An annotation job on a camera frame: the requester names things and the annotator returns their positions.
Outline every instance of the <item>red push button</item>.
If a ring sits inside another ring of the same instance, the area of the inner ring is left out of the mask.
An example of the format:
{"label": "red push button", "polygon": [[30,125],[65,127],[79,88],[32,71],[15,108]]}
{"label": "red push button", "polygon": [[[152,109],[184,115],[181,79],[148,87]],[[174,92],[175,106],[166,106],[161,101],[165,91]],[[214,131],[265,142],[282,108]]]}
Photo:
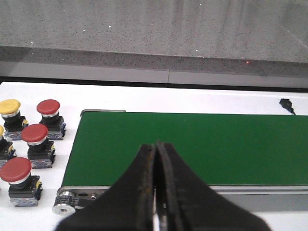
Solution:
{"label": "red push button", "polygon": [[32,124],[24,128],[21,138],[29,143],[36,143],[44,139],[48,134],[48,128],[43,124]]}
{"label": "red push button", "polygon": [[23,157],[15,157],[6,162],[0,170],[0,177],[6,182],[23,180],[31,171],[31,162]]}
{"label": "red push button", "polygon": [[56,100],[44,100],[37,105],[37,111],[44,115],[56,113],[60,108],[60,104]]}

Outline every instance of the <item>green conveyor belt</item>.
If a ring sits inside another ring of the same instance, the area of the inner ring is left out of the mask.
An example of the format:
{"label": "green conveyor belt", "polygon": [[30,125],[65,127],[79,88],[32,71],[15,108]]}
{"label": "green conveyor belt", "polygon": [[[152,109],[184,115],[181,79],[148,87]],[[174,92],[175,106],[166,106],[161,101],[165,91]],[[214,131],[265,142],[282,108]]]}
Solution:
{"label": "green conveyor belt", "polygon": [[170,142],[208,184],[308,185],[308,116],[84,112],[62,186],[112,185]]}

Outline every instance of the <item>speckled gray surface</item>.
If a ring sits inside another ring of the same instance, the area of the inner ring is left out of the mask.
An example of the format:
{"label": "speckled gray surface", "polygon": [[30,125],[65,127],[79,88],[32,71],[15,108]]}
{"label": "speckled gray surface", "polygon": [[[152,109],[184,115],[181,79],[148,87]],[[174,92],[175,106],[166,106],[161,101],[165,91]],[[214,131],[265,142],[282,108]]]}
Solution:
{"label": "speckled gray surface", "polygon": [[[306,0],[0,4],[0,61],[257,75],[308,72]],[[246,60],[268,62],[245,65]]]}

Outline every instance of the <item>white table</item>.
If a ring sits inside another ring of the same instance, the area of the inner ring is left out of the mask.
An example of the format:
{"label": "white table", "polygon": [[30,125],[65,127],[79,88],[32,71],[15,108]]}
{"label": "white table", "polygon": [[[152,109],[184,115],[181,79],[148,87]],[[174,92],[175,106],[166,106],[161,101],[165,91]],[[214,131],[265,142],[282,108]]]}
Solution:
{"label": "white table", "polygon": [[[55,141],[56,159],[51,169],[33,169],[43,183],[37,207],[14,207],[8,196],[9,184],[0,180],[0,230],[53,230],[63,218],[52,212],[56,192],[61,187],[65,167],[83,109],[125,109],[128,112],[176,112],[223,114],[290,113],[279,105],[289,98],[297,115],[308,115],[307,93],[280,93],[231,90],[194,90],[165,88],[133,88],[39,83],[9,83],[0,85],[0,101],[17,99],[21,115],[29,124],[41,119],[36,106],[45,99],[61,104],[60,115],[67,123],[63,141]],[[14,141],[18,156],[26,157],[28,146]],[[305,212],[260,212],[273,231],[308,231],[308,208]]]}

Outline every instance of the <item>screw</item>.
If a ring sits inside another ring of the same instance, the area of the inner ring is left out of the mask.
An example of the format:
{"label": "screw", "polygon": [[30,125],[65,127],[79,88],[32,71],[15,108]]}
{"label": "screw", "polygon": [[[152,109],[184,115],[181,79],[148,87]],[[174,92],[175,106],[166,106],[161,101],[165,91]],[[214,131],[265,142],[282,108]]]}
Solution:
{"label": "screw", "polygon": [[95,200],[96,199],[96,194],[93,193],[92,196],[91,196],[91,200]]}

